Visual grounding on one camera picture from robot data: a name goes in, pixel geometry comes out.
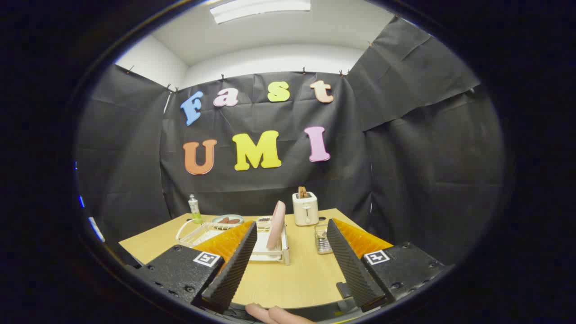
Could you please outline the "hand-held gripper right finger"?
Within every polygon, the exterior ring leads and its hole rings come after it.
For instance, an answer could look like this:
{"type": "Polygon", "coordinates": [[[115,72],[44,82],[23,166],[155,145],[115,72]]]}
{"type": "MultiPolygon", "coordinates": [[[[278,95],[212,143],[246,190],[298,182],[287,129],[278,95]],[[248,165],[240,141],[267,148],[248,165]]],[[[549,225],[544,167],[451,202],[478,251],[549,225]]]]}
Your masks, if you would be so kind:
{"type": "Polygon", "coordinates": [[[327,239],[362,311],[403,299],[446,270],[411,242],[392,245],[338,219],[328,221],[327,239]]]}

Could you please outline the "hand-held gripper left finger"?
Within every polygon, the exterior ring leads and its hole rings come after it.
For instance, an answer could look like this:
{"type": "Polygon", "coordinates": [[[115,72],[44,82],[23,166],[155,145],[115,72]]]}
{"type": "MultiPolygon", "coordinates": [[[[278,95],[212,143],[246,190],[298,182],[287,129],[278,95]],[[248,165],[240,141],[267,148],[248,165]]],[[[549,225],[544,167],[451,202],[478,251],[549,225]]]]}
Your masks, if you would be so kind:
{"type": "Polygon", "coordinates": [[[135,272],[168,297],[223,313],[232,303],[256,243],[257,225],[248,221],[193,248],[175,244],[135,272]]]}

